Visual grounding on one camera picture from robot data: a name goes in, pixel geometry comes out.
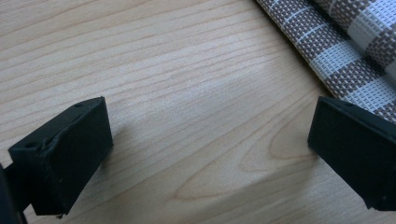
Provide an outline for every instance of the black plastic part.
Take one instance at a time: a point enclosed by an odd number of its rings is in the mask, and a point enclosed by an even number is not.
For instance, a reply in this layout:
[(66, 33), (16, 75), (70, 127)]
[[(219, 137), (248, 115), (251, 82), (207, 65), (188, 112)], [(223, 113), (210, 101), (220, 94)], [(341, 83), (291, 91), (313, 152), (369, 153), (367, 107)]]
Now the black plastic part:
[(0, 164), (0, 223), (2, 224), (26, 224), (26, 218), (11, 198), (8, 187), (6, 172)]
[(8, 151), (15, 206), (38, 215), (68, 214), (113, 146), (104, 97), (73, 105)]
[(367, 208), (396, 210), (396, 125), (356, 105), (319, 97), (308, 145)]

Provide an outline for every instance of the hole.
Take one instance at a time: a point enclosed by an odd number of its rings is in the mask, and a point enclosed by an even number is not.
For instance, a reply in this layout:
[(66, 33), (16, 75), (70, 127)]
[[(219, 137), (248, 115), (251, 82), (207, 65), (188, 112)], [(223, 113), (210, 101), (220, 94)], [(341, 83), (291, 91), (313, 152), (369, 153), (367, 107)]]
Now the hole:
[(25, 145), (25, 147), (36, 147), (36, 146), (38, 146), (37, 142), (30, 142), (30, 143)]

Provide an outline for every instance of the light wood surface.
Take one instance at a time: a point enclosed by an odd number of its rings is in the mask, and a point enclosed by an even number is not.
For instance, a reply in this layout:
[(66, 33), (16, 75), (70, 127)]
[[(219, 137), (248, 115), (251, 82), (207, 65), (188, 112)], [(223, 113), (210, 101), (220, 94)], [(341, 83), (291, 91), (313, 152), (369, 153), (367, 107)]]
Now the light wood surface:
[(315, 74), (253, 0), (0, 1), (0, 162), (105, 96), (115, 146), (30, 223), (394, 223), (307, 148)]

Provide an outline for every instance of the gray and white striped fabric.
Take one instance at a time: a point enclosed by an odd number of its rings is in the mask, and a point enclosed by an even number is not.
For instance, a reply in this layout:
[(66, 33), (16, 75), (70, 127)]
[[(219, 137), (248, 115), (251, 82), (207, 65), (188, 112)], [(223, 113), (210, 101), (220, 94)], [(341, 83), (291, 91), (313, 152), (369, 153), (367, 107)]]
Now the gray and white striped fabric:
[(396, 77), (396, 1), (316, 0), (388, 74)]
[[(368, 0), (258, 2), (335, 97), (396, 123), (396, 79), (391, 75), (396, 46), (395, 38), (388, 38), (395, 35), (394, 13), (377, 21), (384, 14)], [(385, 6), (387, 13), (395, 9), (393, 2)]]

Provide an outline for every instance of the wooden table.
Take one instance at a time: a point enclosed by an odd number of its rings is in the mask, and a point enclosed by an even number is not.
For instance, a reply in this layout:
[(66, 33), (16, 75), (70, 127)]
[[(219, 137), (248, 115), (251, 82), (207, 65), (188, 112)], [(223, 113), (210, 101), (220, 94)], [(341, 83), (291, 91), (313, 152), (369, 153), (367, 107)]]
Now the wooden table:
[(0, 162), (105, 96), (115, 146), (31, 223), (393, 223), (306, 145), (327, 94), (253, 0), (0, 2)]

